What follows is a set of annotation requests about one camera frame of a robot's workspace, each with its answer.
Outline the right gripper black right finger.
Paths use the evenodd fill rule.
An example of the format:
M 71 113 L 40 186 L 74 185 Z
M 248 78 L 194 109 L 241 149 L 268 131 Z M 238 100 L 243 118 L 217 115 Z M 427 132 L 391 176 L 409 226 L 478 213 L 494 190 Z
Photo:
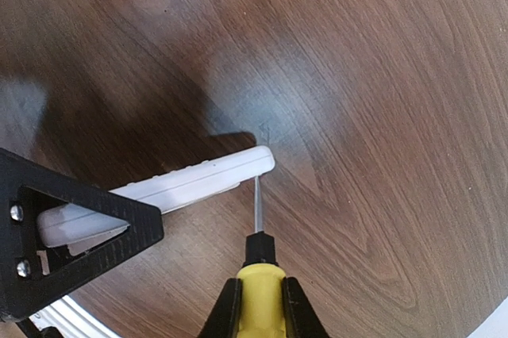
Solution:
M 330 338 L 295 277 L 283 280 L 282 292 L 286 337 Z

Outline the white remote control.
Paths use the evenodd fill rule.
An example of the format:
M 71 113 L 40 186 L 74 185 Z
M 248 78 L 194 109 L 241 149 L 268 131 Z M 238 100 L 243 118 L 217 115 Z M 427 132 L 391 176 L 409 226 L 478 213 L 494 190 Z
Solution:
M 162 214 L 231 190 L 275 167 L 266 146 L 256 146 L 220 158 L 132 182 L 111 192 L 157 207 Z M 37 218 L 42 243 L 48 248 L 66 246 L 76 256 L 121 234 L 128 223 L 120 217 L 66 204 L 42 212 Z

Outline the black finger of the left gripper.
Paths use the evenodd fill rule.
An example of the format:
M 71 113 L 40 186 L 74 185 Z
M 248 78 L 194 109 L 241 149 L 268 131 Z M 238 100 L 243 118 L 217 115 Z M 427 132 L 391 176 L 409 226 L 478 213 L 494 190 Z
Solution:
M 162 240 L 152 205 L 1 151 L 1 320 L 19 322 Z

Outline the yellow handled screwdriver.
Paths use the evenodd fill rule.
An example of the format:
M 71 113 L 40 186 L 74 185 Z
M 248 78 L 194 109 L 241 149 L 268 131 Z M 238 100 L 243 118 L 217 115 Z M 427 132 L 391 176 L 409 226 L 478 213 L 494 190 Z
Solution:
M 246 238 L 244 265 L 237 273 L 242 285 L 237 335 L 284 337 L 282 284 L 286 275 L 276 261 L 275 239 L 264 231 L 260 177 L 254 183 L 254 233 Z

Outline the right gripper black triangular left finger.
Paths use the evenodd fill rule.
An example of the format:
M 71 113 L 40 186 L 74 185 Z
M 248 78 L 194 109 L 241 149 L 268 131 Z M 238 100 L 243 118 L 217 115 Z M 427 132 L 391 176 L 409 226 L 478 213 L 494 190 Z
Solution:
M 241 315 L 242 281 L 229 278 L 223 286 L 198 338 L 235 338 Z

